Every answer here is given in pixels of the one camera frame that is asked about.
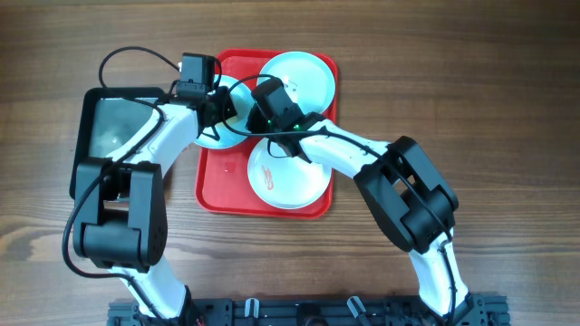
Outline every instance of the robotic arm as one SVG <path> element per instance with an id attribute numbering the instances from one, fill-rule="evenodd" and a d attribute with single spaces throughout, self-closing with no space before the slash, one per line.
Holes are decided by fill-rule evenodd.
<path id="1" fill-rule="evenodd" d="M 211 79 L 204 79 L 205 85 L 213 81 L 213 72 L 209 76 Z M 192 89 L 187 85 L 191 79 L 182 76 L 182 81 L 182 87 L 178 84 L 178 96 L 164 99 L 165 104 L 159 106 L 165 117 L 154 112 L 140 132 L 108 158 L 89 158 L 79 165 L 77 198 L 111 160 L 126 153 L 159 119 L 165 120 L 140 152 L 124 161 L 119 176 L 92 191 L 74 223 L 73 244 L 78 255 L 92 259 L 98 267 L 133 277 L 165 320 L 156 320 L 151 308 L 125 282 L 139 302 L 141 314 L 146 316 L 141 322 L 204 326 L 201 313 L 190 300 L 187 286 L 177 280 L 162 255 L 167 240 L 162 177 L 179 153 L 199 136 L 201 129 L 221 121 L 221 115 L 207 103 L 218 103 L 216 107 L 221 110 L 223 105 L 231 106 L 231 99 L 217 92 L 219 97 L 192 108 L 191 101 L 184 102 L 185 98 L 191 99 L 184 96 Z M 446 231 L 453 232 L 453 212 L 459 202 L 421 147 L 407 137 L 392 144 L 364 139 L 336 127 L 319 114 L 305 116 L 297 104 L 290 101 L 278 79 L 261 83 L 252 91 L 252 96 L 256 106 L 246 127 L 252 132 L 268 132 L 268 137 L 292 157 L 325 164 L 352 178 L 383 233 L 409 253 L 420 283 L 420 299 L 436 321 L 445 321 L 450 312 L 456 311 L 451 324 L 460 322 L 473 307 L 468 303 L 470 294 L 459 277 L 452 243 L 447 242 L 446 234 Z M 302 136 L 284 133 L 297 129 L 308 132 Z M 413 177 L 414 182 L 412 189 L 399 194 L 393 185 L 401 177 Z M 103 207 L 104 200 L 114 199 L 123 191 L 130 193 L 129 212 L 120 215 Z M 442 224 L 436 223 L 431 213 L 438 216 Z M 456 290 L 455 298 L 452 289 Z M 251 316 L 253 310 L 249 307 L 256 310 L 257 307 L 248 304 L 246 315 L 250 313 Z M 358 320 L 360 311 L 355 312 L 350 303 L 349 308 Z M 371 325 L 364 321 L 361 324 Z"/>

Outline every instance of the wooden table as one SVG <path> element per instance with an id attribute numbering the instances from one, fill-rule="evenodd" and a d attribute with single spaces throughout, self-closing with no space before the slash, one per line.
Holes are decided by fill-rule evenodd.
<path id="1" fill-rule="evenodd" d="M 520 1 L 0 0 L 0 324 L 103 325 L 129 298 L 82 279 L 60 243 L 82 97 L 101 59 L 142 45 L 177 62 L 230 47 L 322 52 L 341 70 L 339 124 L 414 137 L 459 196 L 456 253 L 473 292 L 514 325 L 580 323 L 580 6 Z M 110 85 L 167 89 L 175 72 L 124 53 Z M 196 298 L 414 294 L 409 257 L 354 183 L 312 222 L 212 215 L 198 149 L 168 189 L 166 256 Z M 85 269 L 91 264 L 77 259 Z"/>

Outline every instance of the wood grain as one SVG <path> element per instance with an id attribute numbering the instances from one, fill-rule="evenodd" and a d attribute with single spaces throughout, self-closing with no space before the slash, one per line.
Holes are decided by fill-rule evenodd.
<path id="1" fill-rule="evenodd" d="M 580 324 L 580 5 L 426 0 L 0 0 L 0 324 L 102 325 L 108 302 L 130 297 L 73 275 L 59 251 L 82 96 L 130 44 L 173 61 L 329 54 L 340 126 L 414 137 L 457 191 L 470 290 L 507 295 L 514 325 Z M 106 71 L 111 85 L 174 77 L 141 53 Z M 194 297 L 418 291 L 351 180 L 335 179 L 318 221 L 218 216 L 196 203 L 197 159 L 191 147 L 174 167 L 166 252 Z"/>

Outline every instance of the wooden tabletop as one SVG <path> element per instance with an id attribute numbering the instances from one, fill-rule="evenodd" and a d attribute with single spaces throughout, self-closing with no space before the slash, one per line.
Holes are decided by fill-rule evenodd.
<path id="1" fill-rule="evenodd" d="M 0 0 L 0 324 L 103 325 L 130 298 L 63 264 L 82 97 L 110 51 L 174 62 L 232 47 L 327 53 L 339 125 L 415 138 L 459 196 L 455 248 L 473 292 L 514 325 L 580 323 L 580 5 L 519 1 Z M 123 53 L 110 85 L 176 74 Z M 334 179 L 316 221 L 213 215 L 194 197 L 199 149 L 168 189 L 166 256 L 194 298 L 416 294 L 408 255 L 355 184 Z M 82 268 L 94 271 L 86 260 Z"/>

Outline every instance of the plate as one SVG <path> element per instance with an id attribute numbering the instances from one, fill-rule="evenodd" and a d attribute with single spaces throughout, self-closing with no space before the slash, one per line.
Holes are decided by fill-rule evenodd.
<path id="1" fill-rule="evenodd" d="M 260 140 L 247 162 L 247 175 L 254 192 L 270 206 L 297 209 L 312 204 L 330 185 L 332 169 L 307 163 L 301 158 L 284 157 L 274 142 L 267 150 L 268 139 Z"/>
<path id="2" fill-rule="evenodd" d="M 268 61 L 260 73 L 280 78 L 286 93 L 294 103 L 298 103 L 304 114 L 322 113 L 333 102 L 336 90 L 333 72 L 313 54 L 279 54 Z M 257 83 L 265 80 L 267 77 L 259 78 Z"/>
<path id="3" fill-rule="evenodd" d="M 219 86 L 231 87 L 237 79 L 222 75 Z M 252 98 L 252 92 L 248 87 L 241 83 L 239 84 L 231 93 L 232 101 L 234 102 L 234 108 L 236 108 L 237 115 L 235 117 L 229 118 L 227 123 L 236 130 L 248 132 L 246 129 L 247 116 L 254 105 L 254 98 Z M 216 132 L 219 135 L 219 140 L 215 140 L 208 135 L 214 135 L 212 128 L 203 129 L 203 133 L 194 141 L 194 143 L 204 147 L 206 149 L 229 149 L 235 145 L 241 143 L 246 139 L 246 136 L 237 135 L 224 126 L 223 122 L 219 122 L 216 125 Z"/>

